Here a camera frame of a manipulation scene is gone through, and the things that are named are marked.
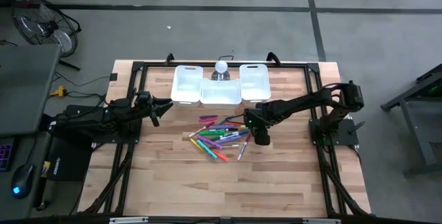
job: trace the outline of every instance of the white plastic bin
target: white plastic bin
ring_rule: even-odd
[[[241,81],[202,79],[201,103],[207,109],[236,109],[241,104]]]
[[[175,105],[190,107],[200,105],[202,74],[202,67],[199,66],[176,67],[171,94]]]
[[[242,103],[266,102],[271,97],[269,69],[264,64],[240,66]]]

